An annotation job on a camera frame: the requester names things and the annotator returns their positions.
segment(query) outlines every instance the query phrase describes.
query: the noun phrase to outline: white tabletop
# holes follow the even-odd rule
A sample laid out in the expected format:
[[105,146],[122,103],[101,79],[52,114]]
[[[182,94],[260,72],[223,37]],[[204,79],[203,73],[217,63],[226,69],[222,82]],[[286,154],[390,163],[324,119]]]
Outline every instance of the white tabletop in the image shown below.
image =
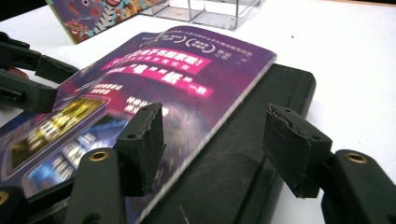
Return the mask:
[[[277,63],[309,71],[317,89],[307,120],[332,140],[332,151],[373,157],[396,183],[396,7],[325,0],[265,0],[235,31],[203,28],[270,49]],[[134,35],[185,22],[135,16],[74,45],[49,7],[0,22],[0,31],[31,49],[83,68]],[[0,110],[0,126],[20,110]],[[324,223],[320,199],[280,195],[274,224]]]

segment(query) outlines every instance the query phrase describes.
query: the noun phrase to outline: illustrated book cover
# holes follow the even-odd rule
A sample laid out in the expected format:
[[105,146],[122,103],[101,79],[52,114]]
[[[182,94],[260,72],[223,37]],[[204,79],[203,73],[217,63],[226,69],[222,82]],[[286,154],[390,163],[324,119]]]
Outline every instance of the illustrated book cover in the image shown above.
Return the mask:
[[149,0],[46,0],[76,44],[150,7]]
[[113,147],[139,108],[163,104],[166,148],[153,192],[128,198],[128,223],[161,199],[276,59],[267,49],[192,26],[141,33],[58,87],[49,114],[0,129],[0,186],[27,197],[76,174],[82,155]]

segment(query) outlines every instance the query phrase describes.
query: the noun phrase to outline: colorful book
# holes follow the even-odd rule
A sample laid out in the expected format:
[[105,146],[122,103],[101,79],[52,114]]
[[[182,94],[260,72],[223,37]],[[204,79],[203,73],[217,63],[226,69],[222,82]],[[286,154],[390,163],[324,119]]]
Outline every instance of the colorful book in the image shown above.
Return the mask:
[[136,35],[58,88],[54,110],[23,112],[0,129],[1,186],[26,196],[76,174],[82,155],[113,147],[136,111],[163,104],[166,148],[153,192],[128,198],[129,223],[146,216],[198,155],[276,55],[201,28]]
[[74,43],[150,7],[149,0],[46,0]]

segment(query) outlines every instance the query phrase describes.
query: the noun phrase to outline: book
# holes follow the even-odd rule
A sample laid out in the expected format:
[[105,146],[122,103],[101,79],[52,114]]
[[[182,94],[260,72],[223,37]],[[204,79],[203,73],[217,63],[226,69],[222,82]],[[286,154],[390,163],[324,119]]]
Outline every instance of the book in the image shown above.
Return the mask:
[[128,222],[139,222],[275,59],[192,26],[136,35],[62,83],[51,113],[22,112],[0,129],[0,186],[21,186],[30,197],[65,181],[84,153],[113,147],[139,108],[160,102],[166,148],[154,190],[126,200]]
[[75,44],[150,7],[149,0],[46,0]]

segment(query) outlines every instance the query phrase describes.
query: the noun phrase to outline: table surface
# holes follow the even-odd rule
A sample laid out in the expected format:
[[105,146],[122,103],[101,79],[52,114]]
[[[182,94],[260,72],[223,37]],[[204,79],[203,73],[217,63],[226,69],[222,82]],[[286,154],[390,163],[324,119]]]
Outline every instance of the table surface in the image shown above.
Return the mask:
[[[317,89],[307,120],[333,140],[333,152],[368,154],[396,183],[395,21],[391,5],[264,0],[235,31],[200,27],[270,49],[278,55],[277,63],[314,74]],[[0,31],[81,69],[134,35],[176,25],[187,23],[138,15],[75,45],[50,8],[42,7],[0,22]],[[19,112],[0,110],[0,126]],[[284,187],[272,223],[324,223],[320,199],[295,199]]]

